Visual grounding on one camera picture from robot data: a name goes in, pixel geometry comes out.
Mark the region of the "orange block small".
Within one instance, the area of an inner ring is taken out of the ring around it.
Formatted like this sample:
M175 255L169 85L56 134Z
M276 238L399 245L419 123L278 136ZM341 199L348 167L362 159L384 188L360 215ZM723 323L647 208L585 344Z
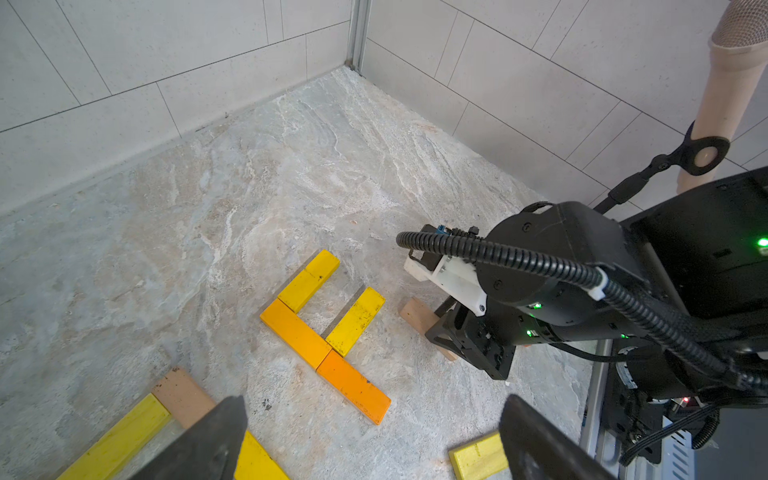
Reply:
M260 318L314 370L331 351L331 346L279 299Z

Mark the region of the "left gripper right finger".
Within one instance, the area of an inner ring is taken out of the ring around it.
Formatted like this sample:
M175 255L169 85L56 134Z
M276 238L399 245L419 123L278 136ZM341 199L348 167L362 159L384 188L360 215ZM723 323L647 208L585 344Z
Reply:
M615 478L518 395L504 404L499 434L513 480Z

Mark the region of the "natural wood block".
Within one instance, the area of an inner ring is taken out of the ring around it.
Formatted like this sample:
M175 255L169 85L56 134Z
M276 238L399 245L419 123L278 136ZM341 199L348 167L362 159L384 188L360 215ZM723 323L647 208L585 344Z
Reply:
M180 367L172 368L151 393L184 429L192 427L216 406L208 393Z
M439 321L439 317L434 311L415 297L412 297L402 306L399 315L422 336L426 336L427 331Z

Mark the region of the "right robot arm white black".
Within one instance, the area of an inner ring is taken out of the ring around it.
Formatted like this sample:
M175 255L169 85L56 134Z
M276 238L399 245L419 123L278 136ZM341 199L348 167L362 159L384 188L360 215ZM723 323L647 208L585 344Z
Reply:
M486 236L425 225L396 239L409 273L447 294L427 339L493 379L522 346L610 342L598 406L623 466L659 462L682 431L700 447L723 409L767 404L766 170L609 219L647 179L593 208L532 204Z

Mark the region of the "beige cylinder post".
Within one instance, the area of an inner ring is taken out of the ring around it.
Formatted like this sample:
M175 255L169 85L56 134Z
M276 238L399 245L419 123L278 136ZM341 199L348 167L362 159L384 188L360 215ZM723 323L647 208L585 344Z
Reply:
M677 180L679 194L714 179L767 65L767 3L732 1L710 40L710 72Z

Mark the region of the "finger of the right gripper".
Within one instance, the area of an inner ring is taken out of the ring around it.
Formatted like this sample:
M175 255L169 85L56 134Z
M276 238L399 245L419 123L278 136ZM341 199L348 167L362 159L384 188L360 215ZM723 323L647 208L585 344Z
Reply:
M510 317L494 301L483 316L448 297L435 311L438 321L425 333L434 345L448 350L493 380L507 380L516 347Z

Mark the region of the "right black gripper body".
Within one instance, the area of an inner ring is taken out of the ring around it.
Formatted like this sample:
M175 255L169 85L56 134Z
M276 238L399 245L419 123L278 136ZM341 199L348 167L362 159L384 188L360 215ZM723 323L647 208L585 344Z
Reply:
M503 220L483 240L600 268L653 310L666 304L640 237L581 203L531 205ZM516 349L645 335L605 301L594 300L576 285L485 260L446 256L476 266L487 294L487 312L494 301L510 317Z

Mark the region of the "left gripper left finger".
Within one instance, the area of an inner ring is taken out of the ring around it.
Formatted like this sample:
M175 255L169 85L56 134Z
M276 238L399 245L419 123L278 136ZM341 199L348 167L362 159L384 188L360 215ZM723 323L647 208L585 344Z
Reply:
M247 426L244 397L226 397L132 479L232 480Z

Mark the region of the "yellow block bottom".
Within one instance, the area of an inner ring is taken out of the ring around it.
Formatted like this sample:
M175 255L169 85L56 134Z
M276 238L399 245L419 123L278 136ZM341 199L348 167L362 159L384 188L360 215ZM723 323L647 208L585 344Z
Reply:
M288 480L289 477L247 431L240 449L235 480Z

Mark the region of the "yellow block pair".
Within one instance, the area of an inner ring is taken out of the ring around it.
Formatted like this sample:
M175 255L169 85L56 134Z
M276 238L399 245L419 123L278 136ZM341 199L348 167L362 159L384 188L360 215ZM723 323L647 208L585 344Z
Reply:
M335 255L320 251L279 293L278 299L298 314L339 266Z
M329 328L325 340L332 349L346 357L385 305L386 299L371 287L365 287L343 315Z

